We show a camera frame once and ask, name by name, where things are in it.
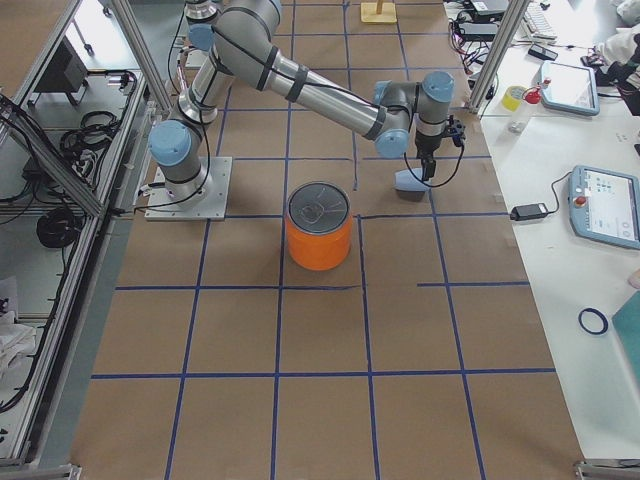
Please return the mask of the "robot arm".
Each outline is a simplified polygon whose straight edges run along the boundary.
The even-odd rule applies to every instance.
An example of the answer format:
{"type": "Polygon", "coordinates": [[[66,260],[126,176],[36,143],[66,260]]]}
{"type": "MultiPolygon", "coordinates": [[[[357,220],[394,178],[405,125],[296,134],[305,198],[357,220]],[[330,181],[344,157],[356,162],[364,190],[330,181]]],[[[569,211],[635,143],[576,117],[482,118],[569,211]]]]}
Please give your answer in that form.
{"type": "Polygon", "coordinates": [[[282,16],[278,1],[188,1],[185,12],[196,16],[189,25],[197,36],[193,43],[208,56],[148,140],[171,204],[185,206],[205,194],[211,166],[198,150],[222,97],[237,79],[361,135],[383,158],[404,157],[414,144],[421,170],[406,168],[400,175],[427,188],[433,185],[434,154],[442,140],[464,146],[464,125],[449,113],[454,79],[447,72],[431,72],[420,82],[380,81],[367,101],[281,52],[272,41],[282,16]]]}

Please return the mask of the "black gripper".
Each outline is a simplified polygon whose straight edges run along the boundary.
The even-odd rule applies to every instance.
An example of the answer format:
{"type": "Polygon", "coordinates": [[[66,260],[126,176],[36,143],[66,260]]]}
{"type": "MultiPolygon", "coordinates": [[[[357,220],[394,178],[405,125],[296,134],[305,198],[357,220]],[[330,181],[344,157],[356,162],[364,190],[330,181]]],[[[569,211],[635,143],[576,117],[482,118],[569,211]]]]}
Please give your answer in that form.
{"type": "Polygon", "coordinates": [[[421,117],[416,121],[415,145],[417,158],[422,160],[422,180],[430,181],[436,172],[436,160],[434,153],[440,148],[445,138],[451,138],[454,145],[462,147],[465,138],[465,126],[454,115],[449,115],[445,120],[432,122],[421,117]]]}

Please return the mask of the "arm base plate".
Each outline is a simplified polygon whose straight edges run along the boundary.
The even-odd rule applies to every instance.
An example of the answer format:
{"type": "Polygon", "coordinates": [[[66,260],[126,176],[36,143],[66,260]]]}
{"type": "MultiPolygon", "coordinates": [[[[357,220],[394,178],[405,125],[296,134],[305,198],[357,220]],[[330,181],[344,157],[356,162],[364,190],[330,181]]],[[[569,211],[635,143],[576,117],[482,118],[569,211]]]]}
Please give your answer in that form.
{"type": "Polygon", "coordinates": [[[163,183],[151,190],[144,216],[149,221],[223,221],[231,180],[231,157],[200,156],[200,174],[185,184],[167,181],[160,167],[154,181],[163,183]]]}

